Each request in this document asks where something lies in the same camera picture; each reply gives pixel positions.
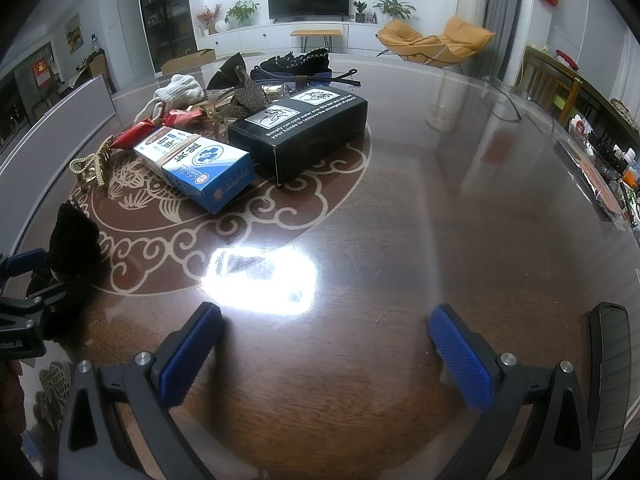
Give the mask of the black knitted glove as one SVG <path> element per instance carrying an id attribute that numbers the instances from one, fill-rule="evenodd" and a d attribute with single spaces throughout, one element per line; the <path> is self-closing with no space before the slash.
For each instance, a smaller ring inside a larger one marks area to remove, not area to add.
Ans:
<path id="1" fill-rule="evenodd" d="M 52 275 L 64 285 L 61 320 L 69 328 L 84 325 L 93 285 L 103 271 L 98 226 L 72 200 L 58 207 L 49 242 Z"/>

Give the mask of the gold rhinestone hair claw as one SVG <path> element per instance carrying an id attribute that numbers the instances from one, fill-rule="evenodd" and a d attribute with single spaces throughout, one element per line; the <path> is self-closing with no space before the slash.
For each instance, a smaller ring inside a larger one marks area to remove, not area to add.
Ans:
<path id="1" fill-rule="evenodd" d="M 108 136 L 94 153 L 75 158 L 68 164 L 68 169 L 76 177 L 77 183 L 83 191 L 107 186 L 108 168 L 110 168 L 114 141 L 114 136 Z"/>

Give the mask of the red snack wrapper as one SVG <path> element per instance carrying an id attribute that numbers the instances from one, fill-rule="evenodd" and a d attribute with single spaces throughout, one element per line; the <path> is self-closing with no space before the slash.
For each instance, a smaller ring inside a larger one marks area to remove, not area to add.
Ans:
<path id="1" fill-rule="evenodd" d="M 170 110 L 159 122 L 143 119 L 121 133 L 112 143 L 115 150 L 132 150 L 160 127 L 184 128 L 204 117 L 202 110 Z"/>

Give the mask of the blue white medicine box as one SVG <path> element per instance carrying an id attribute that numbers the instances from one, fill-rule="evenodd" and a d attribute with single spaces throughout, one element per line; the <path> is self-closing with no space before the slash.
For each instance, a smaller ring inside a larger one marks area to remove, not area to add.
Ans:
<path id="1" fill-rule="evenodd" d="M 246 151 L 175 128 L 159 128 L 134 151 L 154 174 L 211 214 L 218 214 L 255 177 Z"/>

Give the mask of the black printed cardboard box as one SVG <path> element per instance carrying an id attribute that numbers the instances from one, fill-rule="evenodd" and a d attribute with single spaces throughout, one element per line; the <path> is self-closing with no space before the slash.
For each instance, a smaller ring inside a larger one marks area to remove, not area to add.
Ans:
<path id="1" fill-rule="evenodd" d="M 352 92 L 310 87 L 232 122 L 228 140 L 250 153 L 261 177 L 284 185 L 361 136 L 368 107 Z"/>

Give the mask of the grey sofa back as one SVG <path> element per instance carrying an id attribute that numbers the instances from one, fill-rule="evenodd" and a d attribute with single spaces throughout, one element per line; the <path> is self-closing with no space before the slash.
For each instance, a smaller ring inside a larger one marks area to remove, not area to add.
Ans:
<path id="1" fill-rule="evenodd" d="M 97 76 L 58 102 L 1 164 L 1 252 L 17 248 L 30 220 L 74 155 L 116 115 Z"/>

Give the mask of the black tablet device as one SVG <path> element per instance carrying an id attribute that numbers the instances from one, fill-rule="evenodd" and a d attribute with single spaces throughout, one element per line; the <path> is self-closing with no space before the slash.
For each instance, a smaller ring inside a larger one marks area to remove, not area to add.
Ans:
<path id="1" fill-rule="evenodd" d="M 631 382 L 631 338 L 625 307 L 601 302 L 589 315 L 591 348 L 588 422 L 592 478 L 614 470 L 623 440 Z"/>

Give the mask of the white knitted glove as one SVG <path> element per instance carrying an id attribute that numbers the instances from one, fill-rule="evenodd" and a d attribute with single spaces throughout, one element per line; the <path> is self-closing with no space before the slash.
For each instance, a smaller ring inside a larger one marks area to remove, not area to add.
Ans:
<path id="1" fill-rule="evenodd" d="M 205 100 L 202 85 L 191 75 L 172 75 L 168 85 L 155 90 L 152 99 L 140 110 L 134 123 L 149 119 L 158 125 L 171 110 L 183 110 L 192 104 Z"/>

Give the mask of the cardboard box on floor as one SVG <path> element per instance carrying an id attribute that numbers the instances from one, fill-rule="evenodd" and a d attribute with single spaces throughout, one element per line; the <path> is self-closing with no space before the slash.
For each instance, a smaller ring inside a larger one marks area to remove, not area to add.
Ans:
<path id="1" fill-rule="evenodd" d="M 214 49 L 203 49 L 193 53 L 189 53 L 178 58 L 172 58 L 165 62 L 160 71 L 163 75 L 183 74 L 189 70 L 195 70 L 203 65 L 216 61 L 216 52 Z"/>

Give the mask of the red flower vase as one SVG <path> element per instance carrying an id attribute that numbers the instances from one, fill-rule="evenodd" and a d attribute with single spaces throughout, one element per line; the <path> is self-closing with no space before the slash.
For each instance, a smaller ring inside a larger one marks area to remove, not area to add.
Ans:
<path id="1" fill-rule="evenodd" d="M 198 21 L 205 28 L 207 35 L 216 34 L 216 23 L 218 21 L 221 9 L 222 5 L 220 3 L 216 3 L 213 10 L 210 10 L 209 7 L 206 6 L 206 8 L 202 12 L 196 14 Z"/>

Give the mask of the green potted plant left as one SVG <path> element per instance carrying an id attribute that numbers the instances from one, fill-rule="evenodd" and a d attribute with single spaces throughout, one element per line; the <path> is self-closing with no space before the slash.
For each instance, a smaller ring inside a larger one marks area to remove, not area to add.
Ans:
<path id="1" fill-rule="evenodd" d="M 238 0 L 226 13 L 224 21 L 234 26 L 250 24 L 259 10 L 259 3 L 253 0 Z"/>

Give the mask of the black studded fabric item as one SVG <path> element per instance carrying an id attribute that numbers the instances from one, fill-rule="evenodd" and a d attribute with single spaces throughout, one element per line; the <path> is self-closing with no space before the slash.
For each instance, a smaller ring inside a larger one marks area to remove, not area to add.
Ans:
<path id="1" fill-rule="evenodd" d="M 319 48 L 300 55 L 290 52 L 268 58 L 252 68 L 250 78 L 254 81 L 292 82 L 297 88 L 330 84 L 347 84 L 358 88 L 361 82 L 354 79 L 356 73 L 356 70 L 349 70 L 334 75 L 330 66 L 330 51 Z"/>

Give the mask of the grey curtain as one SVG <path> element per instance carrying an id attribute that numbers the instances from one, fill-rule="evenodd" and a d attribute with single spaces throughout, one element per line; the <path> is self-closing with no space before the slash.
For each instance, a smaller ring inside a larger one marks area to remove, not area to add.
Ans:
<path id="1" fill-rule="evenodd" d="M 521 0 L 487 0 L 484 27 L 495 34 L 490 40 L 492 55 L 506 55 Z"/>

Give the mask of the small potted plant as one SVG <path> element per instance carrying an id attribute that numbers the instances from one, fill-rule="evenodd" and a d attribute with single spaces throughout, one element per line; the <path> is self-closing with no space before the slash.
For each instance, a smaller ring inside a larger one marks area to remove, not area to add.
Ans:
<path id="1" fill-rule="evenodd" d="M 364 23 L 366 21 L 366 10 L 367 10 L 368 4 L 364 1 L 356 0 L 352 3 L 352 5 L 356 10 L 355 22 Z"/>

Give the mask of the green potted plant right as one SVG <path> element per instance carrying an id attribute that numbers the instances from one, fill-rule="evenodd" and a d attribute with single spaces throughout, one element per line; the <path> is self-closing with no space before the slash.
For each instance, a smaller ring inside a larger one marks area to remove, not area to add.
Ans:
<path id="1" fill-rule="evenodd" d="M 408 21 L 416 12 L 413 4 L 400 0 L 375 0 L 373 7 L 391 20 Z"/>

